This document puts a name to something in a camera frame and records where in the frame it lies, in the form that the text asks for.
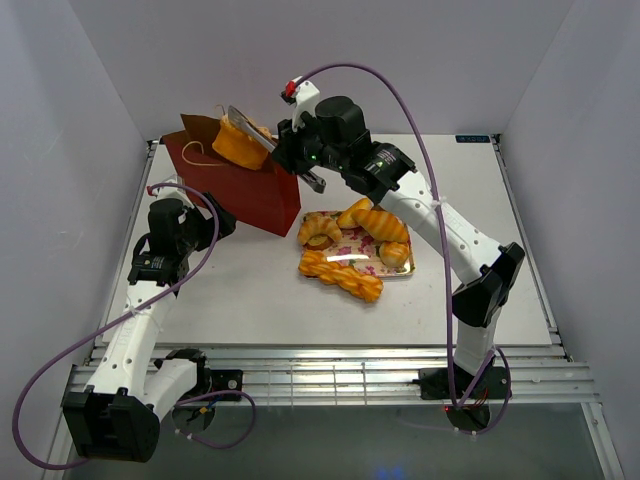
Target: metal frame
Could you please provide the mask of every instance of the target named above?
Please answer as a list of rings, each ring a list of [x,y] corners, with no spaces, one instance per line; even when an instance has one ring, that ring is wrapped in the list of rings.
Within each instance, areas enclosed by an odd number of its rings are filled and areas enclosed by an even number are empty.
[[[579,403],[607,480],[623,477],[608,429],[601,412],[599,396],[587,363],[567,359],[557,324],[549,307],[540,274],[531,254],[522,219],[515,204],[507,178],[507,167],[496,136],[491,136],[496,159],[528,254],[534,282],[549,325],[552,345],[543,347],[506,347],[512,367],[514,403]],[[136,214],[144,192],[153,155],[158,142],[150,142],[147,164],[139,194],[133,205],[127,228],[131,236]],[[119,259],[118,274],[123,268],[125,243]],[[118,274],[109,292],[110,302],[116,290]],[[101,321],[108,317],[107,308]],[[152,361],[164,358],[173,348],[183,345],[161,345],[153,353]],[[423,401],[419,388],[411,382],[420,368],[446,365],[446,351],[442,347],[416,348],[261,348],[202,345],[209,366],[244,371],[243,390],[259,406],[348,406],[348,405],[437,405],[444,401]],[[96,341],[83,366],[75,367],[69,377],[67,391],[82,389],[95,371],[106,350],[101,339]],[[155,367],[149,364],[149,374]],[[63,463],[72,447],[65,422],[59,422],[49,461]],[[43,479],[61,479],[62,472],[45,472]]]

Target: red paper bag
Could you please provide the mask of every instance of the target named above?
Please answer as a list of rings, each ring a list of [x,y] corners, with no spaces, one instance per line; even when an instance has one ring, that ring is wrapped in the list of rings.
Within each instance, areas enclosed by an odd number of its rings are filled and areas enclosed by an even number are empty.
[[[185,185],[210,192],[224,209],[254,227],[284,237],[300,211],[298,179],[276,164],[271,155],[260,170],[225,160],[211,144],[220,122],[200,115],[182,115],[185,130],[162,137],[176,172]],[[200,142],[184,147],[189,142]],[[190,195],[191,201],[203,206]]]

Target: white wall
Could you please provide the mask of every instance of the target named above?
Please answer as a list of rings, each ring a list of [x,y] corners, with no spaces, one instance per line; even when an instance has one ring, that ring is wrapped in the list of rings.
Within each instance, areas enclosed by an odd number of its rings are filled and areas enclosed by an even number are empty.
[[[40,478],[10,434],[35,370],[94,330],[145,143],[67,0],[0,2],[0,477]],[[72,360],[27,398],[21,425],[46,459]]]
[[[576,0],[504,134],[560,333],[640,478],[640,4]]]
[[[425,133],[502,132],[572,0],[71,0],[145,138],[232,103],[270,127],[285,83],[337,60],[371,65]],[[409,131],[378,81],[325,73],[379,133]]]

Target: glass panel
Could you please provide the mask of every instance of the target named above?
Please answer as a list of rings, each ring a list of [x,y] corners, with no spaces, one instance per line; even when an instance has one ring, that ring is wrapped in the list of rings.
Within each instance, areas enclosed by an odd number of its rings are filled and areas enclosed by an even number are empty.
[[[233,440],[249,415],[218,408],[204,436]],[[262,408],[248,440],[214,451],[175,435],[168,420],[148,463],[94,460],[64,478],[604,478],[580,405],[513,405],[501,425],[475,441],[405,421],[448,426],[442,408],[431,406]]]

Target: paper bag handle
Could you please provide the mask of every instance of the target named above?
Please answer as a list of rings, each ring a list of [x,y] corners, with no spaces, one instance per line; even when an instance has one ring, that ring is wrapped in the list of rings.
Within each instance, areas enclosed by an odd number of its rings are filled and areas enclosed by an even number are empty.
[[[198,140],[191,140],[184,147],[182,147],[182,160],[184,160],[185,163],[188,163],[189,165],[193,165],[194,167],[224,167],[225,166],[224,163],[198,163],[198,162],[192,162],[191,160],[187,160],[187,157],[184,156],[184,152],[187,151],[187,147],[189,147],[194,143],[197,143],[198,145],[200,145],[200,153],[204,155],[204,145],[202,145],[202,142],[199,142]]]

